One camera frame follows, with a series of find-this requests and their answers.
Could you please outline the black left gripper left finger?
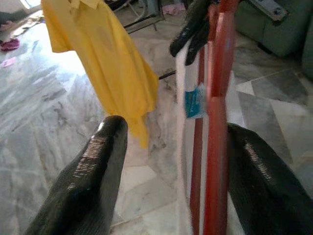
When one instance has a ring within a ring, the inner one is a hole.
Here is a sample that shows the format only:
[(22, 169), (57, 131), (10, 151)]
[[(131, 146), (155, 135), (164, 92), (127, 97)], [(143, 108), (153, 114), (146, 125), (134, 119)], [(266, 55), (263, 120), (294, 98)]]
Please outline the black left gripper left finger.
[(59, 173), (24, 235), (109, 235), (127, 140), (125, 119), (106, 117)]

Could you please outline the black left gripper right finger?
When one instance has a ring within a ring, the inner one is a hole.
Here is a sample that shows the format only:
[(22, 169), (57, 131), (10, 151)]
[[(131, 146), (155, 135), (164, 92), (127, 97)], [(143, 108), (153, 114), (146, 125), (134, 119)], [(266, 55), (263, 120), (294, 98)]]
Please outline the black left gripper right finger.
[(227, 126), (228, 190), (246, 235), (313, 235), (313, 200), (255, 132)]

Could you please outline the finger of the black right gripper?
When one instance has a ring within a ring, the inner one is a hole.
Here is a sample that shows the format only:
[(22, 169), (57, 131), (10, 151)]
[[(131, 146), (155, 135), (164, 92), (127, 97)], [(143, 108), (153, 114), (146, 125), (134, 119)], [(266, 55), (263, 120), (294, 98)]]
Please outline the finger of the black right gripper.
[(210, 0), (193, 0), (190, 3), (182, 29), (170, 44), (170, 54), (173, 57), (181, 51), (187, 42), (191, 42), (193, 35), (199, 29), (202, 22), (209, 22), (207, 15), (209, 6)]
[(207, 43), (209, 31), (210, 31), (209, 22), (202, 22), (199, 29), (196, 30), (188, 47), (187, 56), (185, 60), (186, 66), (193, 64), (197, 56), (197, 53)]

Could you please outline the white shirt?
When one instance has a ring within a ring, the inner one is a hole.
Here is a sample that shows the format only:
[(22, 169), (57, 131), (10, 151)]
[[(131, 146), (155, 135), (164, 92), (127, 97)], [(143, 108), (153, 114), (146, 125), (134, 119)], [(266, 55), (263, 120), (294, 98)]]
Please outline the white shirt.
[(187, 50), (184, 48), (177, 56), (177, 234), (194, 235), (190, 209), (193, 147), (195, 122), (203, 118), (208, 126), (208, 114), (205, 108), (205, 85), (199, 83), (199, 61), (197, 55), (193, 65), (185, 66)]

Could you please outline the reddish brown plastic hanger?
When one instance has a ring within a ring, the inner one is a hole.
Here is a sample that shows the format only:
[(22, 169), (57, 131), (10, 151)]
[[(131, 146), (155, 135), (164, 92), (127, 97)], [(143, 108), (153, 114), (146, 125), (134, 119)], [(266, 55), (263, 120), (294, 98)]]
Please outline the reddish brown plastic hanger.
[(221, 0), (210, 6), (207, 47), (200, 50), (199, 80), (205, 85), (203, 118), (195, 122), (190, 209), (194, 235), (226, 235), (227, 121), (226, 93), (234, 58), (234, 15), (240, 0)]

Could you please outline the yellow printed shirt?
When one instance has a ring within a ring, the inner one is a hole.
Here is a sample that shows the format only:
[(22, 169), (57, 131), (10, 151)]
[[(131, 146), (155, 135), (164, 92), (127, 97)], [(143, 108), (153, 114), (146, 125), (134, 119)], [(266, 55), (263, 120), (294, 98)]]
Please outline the yellow printed shirt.
[(41, 0), (52, 51), (75, 51), (109, 115), (122, 116), (143, 148), (158, 76), (104, 0)]

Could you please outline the grey green sofa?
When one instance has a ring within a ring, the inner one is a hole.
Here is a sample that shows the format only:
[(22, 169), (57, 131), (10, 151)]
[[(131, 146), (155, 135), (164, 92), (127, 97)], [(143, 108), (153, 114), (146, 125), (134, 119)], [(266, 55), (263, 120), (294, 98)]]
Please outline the grey green sofa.
[(278, 57), (300, 51), (302, 72), (313, 81), (313, 0), (275, 1), (288, 11), (280, 22), (272, 21), (247, 0), (240, 0), (236, 29)]

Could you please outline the pink paper sheet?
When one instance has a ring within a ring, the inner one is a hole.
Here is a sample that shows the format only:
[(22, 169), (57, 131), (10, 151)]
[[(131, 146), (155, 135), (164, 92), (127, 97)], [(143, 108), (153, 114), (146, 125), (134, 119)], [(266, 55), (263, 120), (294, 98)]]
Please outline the pink paper sheet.
[(9, 67), (11, 65), (13, 65), (16, 62), (16, 57), (12, 57), (9, 59), (4, 60), (1, 64), (0, 64), (0, 68), (6, 68)]

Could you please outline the maroon cloth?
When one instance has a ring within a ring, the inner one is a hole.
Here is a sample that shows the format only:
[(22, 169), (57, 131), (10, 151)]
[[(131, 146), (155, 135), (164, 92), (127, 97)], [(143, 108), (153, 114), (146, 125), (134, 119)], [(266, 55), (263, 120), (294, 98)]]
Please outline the maroon cloth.
[(20, 41), (18, 39), (10, 39), (9, 41), (3, 42), (0, 40), (0, 50), (3, 52), (13, 51), (18, 49)]

